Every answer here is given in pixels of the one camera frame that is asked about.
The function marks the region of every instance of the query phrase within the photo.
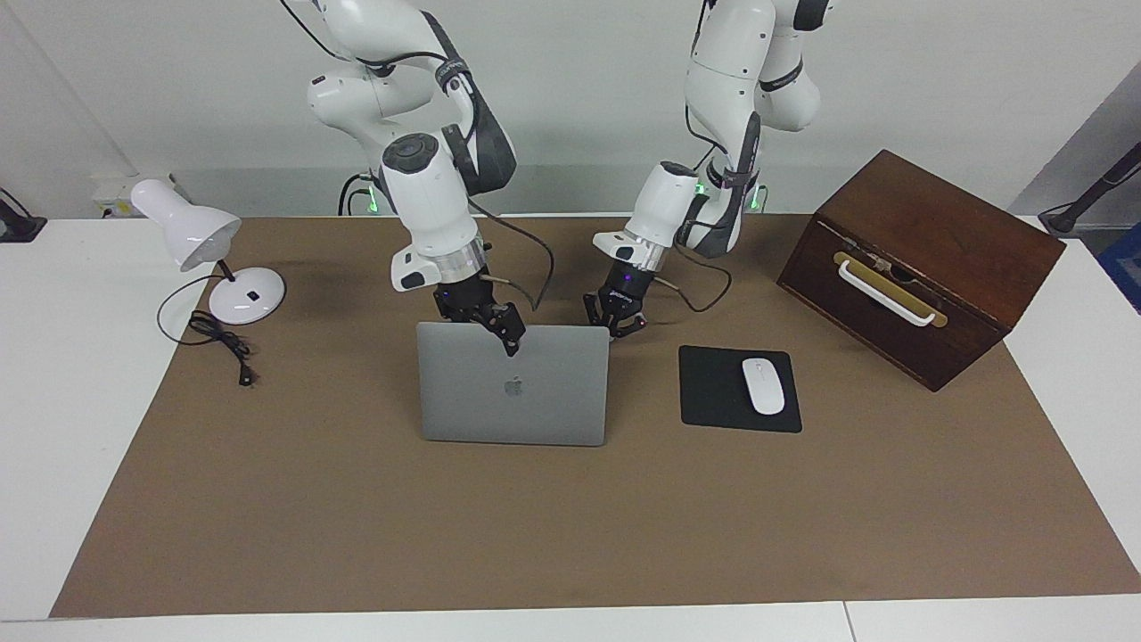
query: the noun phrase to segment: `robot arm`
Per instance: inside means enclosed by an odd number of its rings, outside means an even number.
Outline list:
[[[428,99],[423,99],[421,89],[405,95],[400,88],[385,84],[397,65],[415,66],[434,74],[440,91],[452,99],[460,113],[459,121],[443,128],[440,135],[469,195],[492,192],[508,184],[516,169],[511,141],[476,86],[471,70],[431,14],[404,0],[314,0],[314,3],[333,38],[366,67],[369,78],[365,80],[377,90],[378,105],[381,111],[389,107],[391,112],[386,117],[411,111],[394,107],[416,108],[431,98],[430,90]],[[340,89],[340,80],[343,80],[341,74],[325,74],[314,81],[309,97],[323,122],[343,130],[343,120],[353,117],[322,104],[331,99],[326,96]],[[362,86],[359,92],[365,94],[364,89]],[[386,130],[391,137],[389,127],[372,127],[363,135],[350,132],[365,145],[374,170],[379,169],[380,156],[374,145],[364,140],[375,138],[378,132],[383,135]]]
[[[614,265],[602,287],[584,296],[592,324],[607,326],[614,338],[645,327],[642,296],[673,244],[706,258],[734,247],[746,195],[756,185],[761,127],[799,131],[819,109],[820,92],[803,71],[800,36],[822,26],[834,5],[702,0],[686,74],[686,109],[712,135],[707,140],[717,151],[704,166],[710,194],[666,197],[689,181],[682,181],[674,163],[669,163],[674,164],[674,182],[663,180],[665,164],[654,169],[625,229],[594,236],[594,245]],[[696,185],[697,174],[690,173]],[[631,317],[633,323],[623,326]]]
[[[492,291],[486,249],[468,196],[504,186],[515,152],[443,27],[403,0],[314,0],[330,32],[361,65],[313,81],[309,105],[325,124],[353,136],[372,180],[412,235],[393,257],[393,286],[436,285],[443,317],[484,326],[509,357],[526,332],[513,303]],[[435,84],[460,111],[438,135],[396,138],[390,119],[427,104]]]

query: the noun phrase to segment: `laptop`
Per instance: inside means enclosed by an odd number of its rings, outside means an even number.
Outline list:
[[[528,326],[513,358],[475,324],[420,324],[416,341],[424,439],[602,445],[606,328]]]

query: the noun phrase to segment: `computer mouse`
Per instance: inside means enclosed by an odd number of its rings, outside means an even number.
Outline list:
[[[746,359],[741,367],[753,409],[761,415],[777,415],[784,411],[784,387],[777,367],[768,359]]]

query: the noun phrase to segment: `brown wooden box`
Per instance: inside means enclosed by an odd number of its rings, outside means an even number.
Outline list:
[[[938,391],[1010,334],[1063,247],[883,151],[816,212],[778,283]]]

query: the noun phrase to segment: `table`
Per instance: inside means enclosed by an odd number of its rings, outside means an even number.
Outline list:
[[[0,620],[47,616],[173,353],[154,307],[203,273],[180,274],[146,220],[56,220],[33,244],[0,247]],[[188,314],[187,294],[169,325]],[[1136,563],[1141,318],[1071,242],[1008,346]],[[0,639],[1109,641],[1138,629],[1141,596],[1110,596],[8,621]]]

